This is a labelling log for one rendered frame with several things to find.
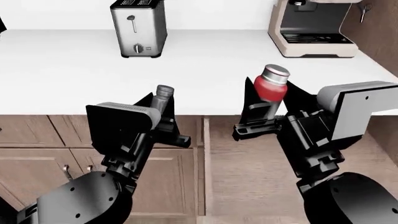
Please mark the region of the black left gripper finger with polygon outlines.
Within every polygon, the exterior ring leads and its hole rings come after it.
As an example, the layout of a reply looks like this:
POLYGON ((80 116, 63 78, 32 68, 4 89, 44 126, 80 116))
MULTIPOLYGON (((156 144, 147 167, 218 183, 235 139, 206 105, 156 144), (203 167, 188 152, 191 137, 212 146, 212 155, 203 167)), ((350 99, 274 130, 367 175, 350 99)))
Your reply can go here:
POLYGON ((180 134, 175 119, 175 102, 173 96, 170 97, 167 106, 162 113, 161 130, 174 136, 178 136, 180 134))
POLYGON ((150 107, 152 104, 153 97, 154 97, 153 93, 149 93, 148 95, 140 99, 138 102, 136 102, 134 106, 150 107))

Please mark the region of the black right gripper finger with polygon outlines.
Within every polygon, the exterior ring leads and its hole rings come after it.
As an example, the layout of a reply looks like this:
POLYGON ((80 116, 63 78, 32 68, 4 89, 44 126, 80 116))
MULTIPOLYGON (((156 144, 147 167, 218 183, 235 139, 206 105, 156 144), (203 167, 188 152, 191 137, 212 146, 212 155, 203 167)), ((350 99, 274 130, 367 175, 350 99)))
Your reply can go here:
POLYGON ((287 92, 283 102, 288 115, 298 113, 299 111, 308 113, 318 111, 317 96, 307 93, 290 81, 287 82, 287 92))
POLYGON ((265 118, 271 104, 260 99, 254 88, 254 83, 246 78, 245 92, 244 92, 244 105, 241 113, 239 124, 253 123, 262 120, 271 120, 265 118))

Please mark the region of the red shaker with metal cap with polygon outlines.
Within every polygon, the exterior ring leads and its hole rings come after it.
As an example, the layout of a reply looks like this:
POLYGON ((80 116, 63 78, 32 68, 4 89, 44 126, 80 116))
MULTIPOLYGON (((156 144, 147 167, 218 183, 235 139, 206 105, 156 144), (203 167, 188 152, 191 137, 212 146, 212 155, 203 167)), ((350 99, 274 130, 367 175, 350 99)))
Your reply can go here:
POLYGON ((254 81, 254 88, 260 99, 271 104, 265 118, 273 119, 285 94, 287 93, 287 81, 289 71, 279 65, 268 64, 262 74, 254 81))

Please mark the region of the grey metal shaker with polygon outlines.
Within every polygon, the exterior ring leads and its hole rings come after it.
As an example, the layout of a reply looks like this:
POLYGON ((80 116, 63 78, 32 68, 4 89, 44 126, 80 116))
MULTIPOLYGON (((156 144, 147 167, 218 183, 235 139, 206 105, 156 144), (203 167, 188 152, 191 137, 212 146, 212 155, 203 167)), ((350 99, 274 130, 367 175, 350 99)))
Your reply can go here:
POLYGON ((174 95, 174 88, 167 85, 158 85, 156 89, 156 95, 153 96, 151 102, 151 108, 155 108, 160 111, 161 114, 169 102, 169 99, 174 95))

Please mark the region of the wooden cabinet door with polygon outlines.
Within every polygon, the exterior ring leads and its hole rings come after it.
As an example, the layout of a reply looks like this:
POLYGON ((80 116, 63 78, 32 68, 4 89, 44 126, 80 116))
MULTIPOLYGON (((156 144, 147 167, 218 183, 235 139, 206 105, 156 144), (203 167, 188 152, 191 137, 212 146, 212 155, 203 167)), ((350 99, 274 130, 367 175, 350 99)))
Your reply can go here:
POLYGON ((154 149, 137 181, 131 217, 193 217, 193 149, 154 149))
POLYGON ((86 171, 80 159, 92 149, 0 149, 0 197, 16 210, 34 203, 38 197, 66 184, 63 166, 76 179, 86 171))

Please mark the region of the wide wooden drawer front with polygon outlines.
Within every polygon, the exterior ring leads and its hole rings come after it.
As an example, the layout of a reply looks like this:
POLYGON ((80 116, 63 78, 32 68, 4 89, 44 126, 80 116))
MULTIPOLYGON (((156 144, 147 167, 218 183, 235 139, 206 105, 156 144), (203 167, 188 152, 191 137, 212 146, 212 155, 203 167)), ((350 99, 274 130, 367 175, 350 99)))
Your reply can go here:
MULTIPOLYGON (((85 115, 49 115, 66 147, 91 148, 90 130, 85 115)), ((192 138, 190 147, 198 147, 202 140, 202 117, 199 115, 177 115, 175 117, 180 134, 192 138)))

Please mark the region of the tall wooden cabinet panel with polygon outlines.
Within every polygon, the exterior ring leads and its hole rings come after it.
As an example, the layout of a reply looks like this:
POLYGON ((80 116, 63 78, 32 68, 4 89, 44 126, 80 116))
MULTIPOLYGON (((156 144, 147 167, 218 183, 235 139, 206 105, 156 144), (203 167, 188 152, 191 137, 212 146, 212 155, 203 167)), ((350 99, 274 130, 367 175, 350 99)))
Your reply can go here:
POLYGON ((372 6, 360 21, 357 4, 349 9, 341 32, 359 47, 360 51, 398 77, 398 0, 363 0, 361 5, 372 6))

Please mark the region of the narrow wooden drawer front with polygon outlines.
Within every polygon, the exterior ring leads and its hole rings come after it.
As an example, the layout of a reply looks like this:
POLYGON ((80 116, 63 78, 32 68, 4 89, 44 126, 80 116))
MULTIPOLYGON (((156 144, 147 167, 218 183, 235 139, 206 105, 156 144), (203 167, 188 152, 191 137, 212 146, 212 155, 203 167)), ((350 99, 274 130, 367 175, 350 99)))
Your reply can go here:
POLYGON ((46 115, 0 115, 0 147, 64 147, 46 115))

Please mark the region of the beige espresso coffee machine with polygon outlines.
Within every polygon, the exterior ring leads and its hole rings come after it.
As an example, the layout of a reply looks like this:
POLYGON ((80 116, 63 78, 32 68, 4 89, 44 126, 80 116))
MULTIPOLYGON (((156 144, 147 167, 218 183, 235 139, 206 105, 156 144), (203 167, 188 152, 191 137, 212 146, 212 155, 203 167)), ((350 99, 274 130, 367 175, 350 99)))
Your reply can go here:
POLYGON ((361 1, 276 0, 269 37, 286 58, 353 58, 358 46, 341 33, 341 25, 361 1))

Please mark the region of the stainless steel toaster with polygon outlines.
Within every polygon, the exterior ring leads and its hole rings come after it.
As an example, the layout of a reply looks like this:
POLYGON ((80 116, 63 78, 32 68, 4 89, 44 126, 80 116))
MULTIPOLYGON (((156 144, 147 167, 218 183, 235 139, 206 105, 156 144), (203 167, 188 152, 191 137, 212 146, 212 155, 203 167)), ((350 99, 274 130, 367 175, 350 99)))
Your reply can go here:
POLYGON ((116 0, 110 11, 122 57, 162 55, 167 38, 164 0, 116 0))

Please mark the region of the grey hanging kitchen utensil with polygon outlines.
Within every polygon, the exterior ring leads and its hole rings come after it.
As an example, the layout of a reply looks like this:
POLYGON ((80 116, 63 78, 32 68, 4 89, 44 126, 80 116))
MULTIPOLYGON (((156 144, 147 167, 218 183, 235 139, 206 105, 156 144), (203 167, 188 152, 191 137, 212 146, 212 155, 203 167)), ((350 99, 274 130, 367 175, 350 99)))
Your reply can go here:
POLYGON ((366 13, 373 8, 373 5, 371 3, 361 3, 361 2, 357 3, 356 5, 360 11, 359 22, 363 23, 366 13))

